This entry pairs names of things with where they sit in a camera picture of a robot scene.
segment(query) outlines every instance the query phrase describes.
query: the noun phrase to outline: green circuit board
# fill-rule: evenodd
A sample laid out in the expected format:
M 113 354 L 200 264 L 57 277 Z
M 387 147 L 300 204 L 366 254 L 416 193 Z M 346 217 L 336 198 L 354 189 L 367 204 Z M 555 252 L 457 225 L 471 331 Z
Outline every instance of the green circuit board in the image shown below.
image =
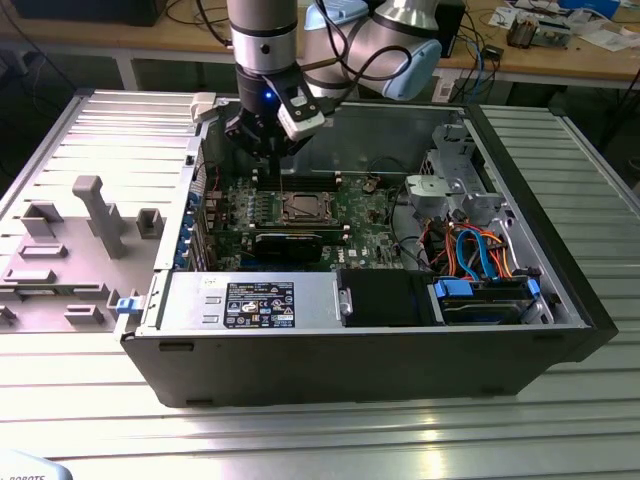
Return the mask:
M 251 253 L 258 226 L 268 226 L 274 232 L 283 218 L 283 205 L 293 192 L 258 192 L 249 179 L 237 179 L 223 188 L 223 213 L 226 225 L 216 224 L 210 232 L 217 252 L 220 271 L 309 271 L 330 272 L 341 268 L 403 268 L 393 249 L 388 225 L 389 201 L 387 190 L 363 192 L 365 176 L 345 176 L 337 192 L 313 192 L 329 206 L 330 215 L 323 220 L 322 229 L 307 230 L 323 237 L 322 258 L 305 264 L 264 264 Z M 300 208 L 289 210 L 302 213 Z M 344 225 L 348 225 L 348 239 L 342 240 Z

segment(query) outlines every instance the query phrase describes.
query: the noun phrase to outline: black sticker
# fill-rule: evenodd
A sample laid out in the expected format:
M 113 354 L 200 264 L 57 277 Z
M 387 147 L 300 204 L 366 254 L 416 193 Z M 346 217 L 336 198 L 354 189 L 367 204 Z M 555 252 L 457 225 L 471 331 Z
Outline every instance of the black sticker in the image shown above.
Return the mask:
M 293 283 L 230 283 L 224 313 L 227 328 L 293 328 Z

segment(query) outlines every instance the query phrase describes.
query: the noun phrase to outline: wooden table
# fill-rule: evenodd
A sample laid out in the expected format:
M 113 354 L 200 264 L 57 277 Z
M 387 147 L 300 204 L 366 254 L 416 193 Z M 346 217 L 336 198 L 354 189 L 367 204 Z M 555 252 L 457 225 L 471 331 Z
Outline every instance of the wooden table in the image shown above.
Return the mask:
M 491 27 L 490 12 L 502 5 L 499 0 L 468 0 L 471 16 L 487 43 L 504 49 L 496 79 L 511 82 L 577 85 L 602 88 L 626 88 L 640 65 L 640 51 L 625 49 L 611 53 L 573 38 L 567 49 L 533 47 L 519 50 L 506 45 L 506 30 Z M 208 0 L 207 6 L 224 6 L 225 0 Z M 616 20 L 640 21 L 640 13 L 621 9 Z M 218 44 L 208 31 L 181 25 L 162 16 L 154 27 L 131 27 L 117 24 L 24 20 L 11 9 L 13 18 L 36 44 L 47 52 L 96 55 L 113 58 L 118 65 L 125 89 L 137 90 L 133 59 L 157 59 L 203 63 L 232 63 L 232 51 Z M 191 21 L 189 0 L 178 4 L 175 17 Z M 213 11 L 215 20 L 224 10 Z M 228 24 L 219 29 L 229 36 Z M 300 10 L 298 50 L 304 50 L 304 10 Z M 32 49 L 0 15 L 0 49 L 12 52 Z M 445 100 L 452 82 L 466 76 L 473 68 L 473 58 L 463 42 L 458 41 L 451 58 L 442 59 L 436 76 L 440 77 L 434 100 Z

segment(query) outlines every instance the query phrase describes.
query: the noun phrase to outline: blue cable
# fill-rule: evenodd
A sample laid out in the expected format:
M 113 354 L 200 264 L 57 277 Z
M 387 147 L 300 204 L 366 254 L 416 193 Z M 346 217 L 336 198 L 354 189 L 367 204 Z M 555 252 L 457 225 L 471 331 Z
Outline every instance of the blue cable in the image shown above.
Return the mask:
M 482 58 L 482 54 L 480 53 L 480 47 L 478 47 L 478 44 L 468 38 L 465 38 L 465 40 L 476 50 L 476 58 L 478 59 L 478 76 L 476 77 L 476 83 L 473 86 L 473 90 L 471 91 L 471 97 L 469 97 L 469 103 L 471 103 L 473 98 L 476 96 L 476 93 L 478 92 L 478 86 L 480 85 L 480 81 L 482 79 L 482 72 L 484 72 L 484 60 Z
M 478 241 L 478 250 L 480 251 L 480 263 L 482 263 L 482 269 L 484 270 L 485 275 L 489 278 L 497 279 L 498 275 L 496 274 L 496 271 L 493 268 L 493 265 L 491 265 L 491 262 L 489 261 L 489 254 L 487 253 L 487 245 L 484 243 L 484 239 L 482 238 L 482 235 L 480 235 L 480 233 L 476 232 L 475 230 L 470 230 L 470 229 L 463 230 L 462 232 L 460 232 L 460 235 L 458 235 L 458 239 L 456 240 L 456 257 L 462 269 L 465 272 L 467 272 L 469 275 L 471 275 L 476 282 L 480 281 L 480 277 L 476 272 L 474 272 L 473 270 L 471 270 L 471 268 L 469 268 L 469 266 L 464 261 L 464 256 L 462 254 L 462 243 L 463 243 L 464 237 L 466 237 L 467 235 L 474 235 L 476 237 L 476 240 Z

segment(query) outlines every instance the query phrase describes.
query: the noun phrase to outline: motherboard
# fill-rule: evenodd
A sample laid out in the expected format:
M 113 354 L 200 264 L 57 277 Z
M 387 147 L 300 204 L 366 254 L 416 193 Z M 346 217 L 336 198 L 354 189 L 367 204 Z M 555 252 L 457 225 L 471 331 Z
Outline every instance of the motherboard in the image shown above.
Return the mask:
M 403 268 L 389 226 L 389 190 L 367 175 L 312 185 L 256 177 L 221 182 L 207 201 L 207 226 L 218 271 L 309 271 Z

